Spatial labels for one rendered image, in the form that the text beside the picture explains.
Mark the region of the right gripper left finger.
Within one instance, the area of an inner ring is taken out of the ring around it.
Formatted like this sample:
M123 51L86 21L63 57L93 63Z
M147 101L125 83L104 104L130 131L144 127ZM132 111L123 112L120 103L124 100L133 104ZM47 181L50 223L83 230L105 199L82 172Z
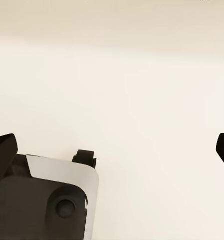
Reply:
M14 133L0 136L0 180L19 151Z

